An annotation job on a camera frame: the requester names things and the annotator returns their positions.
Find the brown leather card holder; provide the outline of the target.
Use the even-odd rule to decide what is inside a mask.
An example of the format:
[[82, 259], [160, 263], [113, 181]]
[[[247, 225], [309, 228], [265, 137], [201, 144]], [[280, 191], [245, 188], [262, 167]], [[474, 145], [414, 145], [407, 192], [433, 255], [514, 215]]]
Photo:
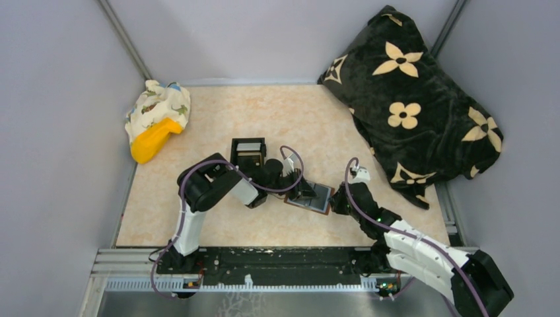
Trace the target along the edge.
[[313, 211], [321, 215], [328, 215], [330, 213], [330, 198], [334, 194], [334, 189], [320, 183], [308, 182], [310, 184], [314, 183], [314, 190], [318, 194], [318, 197], [314, 199], [299, 199], [299, 197], [290, 199], [290, 197], [285, 197], [283, 202], [287, 205]]

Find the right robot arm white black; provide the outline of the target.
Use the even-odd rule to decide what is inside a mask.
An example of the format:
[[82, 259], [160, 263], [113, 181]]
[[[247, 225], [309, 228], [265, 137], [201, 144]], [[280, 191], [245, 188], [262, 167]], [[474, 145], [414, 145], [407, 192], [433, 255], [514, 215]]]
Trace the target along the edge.
[[398, 214], [375, 202], [362, 182], [346, 184], [330, 198], [333, 211], [348, 215], [376, 241], [373, 261], [402, 271], [438, 291], [461, 316], [498, 316], [514, 292], [493, 258], [482, 250], [468, 253], [423, 234]]

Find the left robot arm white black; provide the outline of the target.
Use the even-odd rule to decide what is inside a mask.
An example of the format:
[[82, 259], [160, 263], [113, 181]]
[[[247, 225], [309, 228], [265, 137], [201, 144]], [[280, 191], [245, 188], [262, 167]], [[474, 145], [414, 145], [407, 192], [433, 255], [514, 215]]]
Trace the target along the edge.
[[291, 200], [317, 197], [302, 169], [290, 163], [271, 158], [236, 166], [214, 153], [183, 171], [177, 179], [181, 209], [170, 249], [182, 257], [198, 251], [205, 213], [227, 195], [249, 208], [261, 205], [269, 194]]

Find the dark card in tray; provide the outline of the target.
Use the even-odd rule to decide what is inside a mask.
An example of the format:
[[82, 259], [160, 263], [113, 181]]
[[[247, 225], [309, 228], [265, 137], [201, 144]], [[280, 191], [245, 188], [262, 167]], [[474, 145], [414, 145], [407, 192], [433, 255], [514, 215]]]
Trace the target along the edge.
[[263, 163], [263, 155], [257, 151], [239, 151], [237, 152], [236, 162], [241, 166], [261, 166]]

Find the black plastic card tray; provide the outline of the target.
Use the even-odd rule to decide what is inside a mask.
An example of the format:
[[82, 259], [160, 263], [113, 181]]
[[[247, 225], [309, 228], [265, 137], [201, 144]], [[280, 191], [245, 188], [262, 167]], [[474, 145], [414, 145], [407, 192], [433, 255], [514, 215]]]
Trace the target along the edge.
[[242, 171], [261, 168], [267, 156], [264, 137], [234, 138], [231, 142], [230, 162]]

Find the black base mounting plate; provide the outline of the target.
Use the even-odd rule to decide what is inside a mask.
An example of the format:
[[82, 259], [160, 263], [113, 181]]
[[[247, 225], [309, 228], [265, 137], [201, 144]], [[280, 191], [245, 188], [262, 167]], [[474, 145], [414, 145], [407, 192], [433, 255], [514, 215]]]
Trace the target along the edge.
[[157, 262], [159, 275], [192, 274], [204, 286], [303, 287], [358, 285], [376, 275], [396, 277], [384, 246], [242, 248], [205, 247], [182, 257], [169, 249]]

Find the black floral plush blanket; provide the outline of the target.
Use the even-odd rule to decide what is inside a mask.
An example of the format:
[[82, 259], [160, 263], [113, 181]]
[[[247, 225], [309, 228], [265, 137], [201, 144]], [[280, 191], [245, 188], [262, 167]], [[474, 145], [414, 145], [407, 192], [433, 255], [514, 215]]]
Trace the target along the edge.
[[351, 112], [390, 187], [428, 209], [428, 186], [472, 179], [499, 158], [503, 133], [429, 52], [415, 22], [383, 7], [318, 77]]

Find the dinosaur print yellow cloth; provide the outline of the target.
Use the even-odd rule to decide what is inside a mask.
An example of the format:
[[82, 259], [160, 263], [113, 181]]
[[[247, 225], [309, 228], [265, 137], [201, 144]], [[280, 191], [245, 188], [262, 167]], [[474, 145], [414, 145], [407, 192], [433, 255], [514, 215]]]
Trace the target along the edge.
[[145, 90], [125, 117], [133, 160], [138, 164], [152, 160], [172, 134], [183, 132], [190, 114], [188, 89], [176, 82], [163, 85], [156, 80], [145, 81]]

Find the aluminium front rail frame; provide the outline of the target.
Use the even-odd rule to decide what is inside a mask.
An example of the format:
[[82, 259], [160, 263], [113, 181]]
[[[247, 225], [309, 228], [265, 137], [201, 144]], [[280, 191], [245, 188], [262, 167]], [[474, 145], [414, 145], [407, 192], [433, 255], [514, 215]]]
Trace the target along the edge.
[[408, 271], [374, 262], [370, 248], [202, 248], [190, 269], [154, 248], [99, 250], [93, 277], [108, 291], [153, 291], [186, 298], [196, 293], [366, 292], [395, 295], [410, 284]]

